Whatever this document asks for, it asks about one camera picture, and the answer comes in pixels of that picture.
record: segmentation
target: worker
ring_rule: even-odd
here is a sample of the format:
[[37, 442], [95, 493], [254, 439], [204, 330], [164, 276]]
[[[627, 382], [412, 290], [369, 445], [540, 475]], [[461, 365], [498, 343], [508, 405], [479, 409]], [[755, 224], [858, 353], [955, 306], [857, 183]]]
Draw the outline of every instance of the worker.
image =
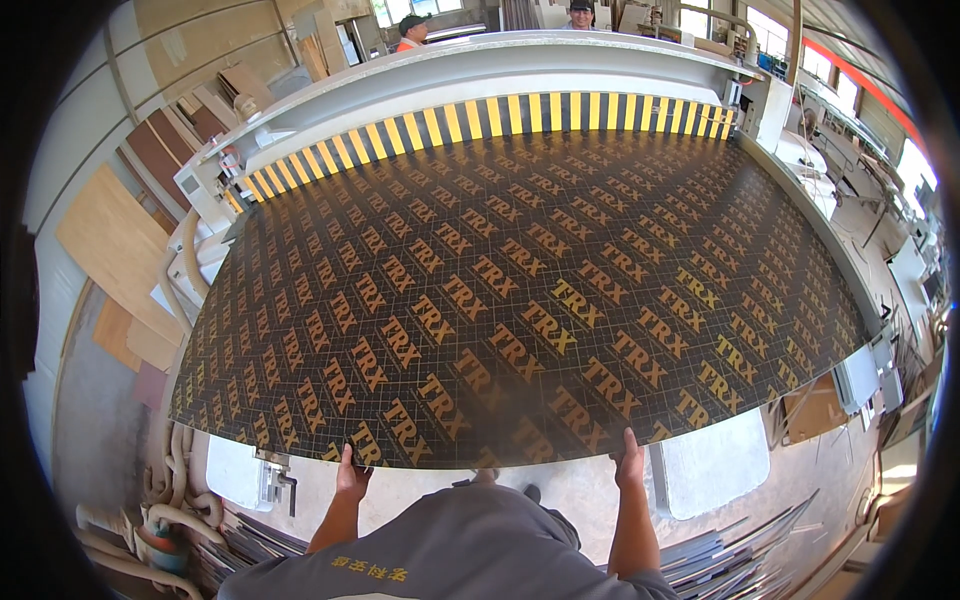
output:
[[679, 599], [660, 573], [643, 448], [629, 427], [623, 442], [624, 451], [611, 456], [620, 505], [606, 575], [577, 551], [573, 526], [539, 506], [536, 488], [498, 486], [493, 469], [424, 496], [358, 539], [360, 500], [372, 471], [353, 466], [345, 445], [336, 493], [306, 554], [238, 571], [218, 597]]
[[423, 45], [423, 41], [429, 33], [426, 22], [430, 20], [431, 16], [433, 16], [433, 13], [430, 12], [427, 16], [408, 14], [400, 19], [400, 24], [397, 27], [400, 30], [400, 43], [396, 47], [398, 52], [413, 50]]
[[570, 21], [561, 29], [595, 32], [593, 27], [593, 3], [589, 0], [570, 0]]

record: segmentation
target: cap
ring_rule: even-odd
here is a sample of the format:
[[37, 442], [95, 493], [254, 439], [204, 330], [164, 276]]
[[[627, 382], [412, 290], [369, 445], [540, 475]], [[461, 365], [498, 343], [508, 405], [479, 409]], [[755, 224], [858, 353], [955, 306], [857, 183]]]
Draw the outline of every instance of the cap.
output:
[[428, 12], [426, 16], [417, 16], [415, 14], [408, 14], [400, 19], [400, 24], [398, 29], [400, 29], [400, 37], [405, 37], [407, 32], [417, 27], [421, 23], [426, 23], [430, 17], [433, 16], [432, 12]]

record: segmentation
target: workshop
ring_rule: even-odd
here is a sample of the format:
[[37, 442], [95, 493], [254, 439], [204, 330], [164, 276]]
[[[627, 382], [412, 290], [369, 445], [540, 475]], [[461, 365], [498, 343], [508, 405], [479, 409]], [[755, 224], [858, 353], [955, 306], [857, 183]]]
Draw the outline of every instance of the workshop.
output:
[[955, 176], [889, 21], [128, 0], [93, 29], [24, 175], [10, 368], [113, 597], [829, 600], [900, 547]]

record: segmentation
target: black film-faced plywood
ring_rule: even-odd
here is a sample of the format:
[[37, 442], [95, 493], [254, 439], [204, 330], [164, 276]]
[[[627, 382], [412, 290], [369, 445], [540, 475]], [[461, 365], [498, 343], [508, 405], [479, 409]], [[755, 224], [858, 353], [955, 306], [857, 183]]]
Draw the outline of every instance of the black film-faced plywood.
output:
[[171, 417], [271, 450], [521, 465], [707, 426], [866, 341], [803, 215], [735, 142], [504, 136], [254, 209]]

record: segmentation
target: gray t-shirt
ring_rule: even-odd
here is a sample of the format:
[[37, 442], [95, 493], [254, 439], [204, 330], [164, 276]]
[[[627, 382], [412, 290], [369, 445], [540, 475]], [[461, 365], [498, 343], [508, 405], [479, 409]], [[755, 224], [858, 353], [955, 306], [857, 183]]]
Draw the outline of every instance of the gray t-shirt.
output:
[[522, 493], [473, 485], [426, 495], [359, 540], [234, 573], [218, 597], [678, 598], [658, 570], [619, 581], [575, 548]]

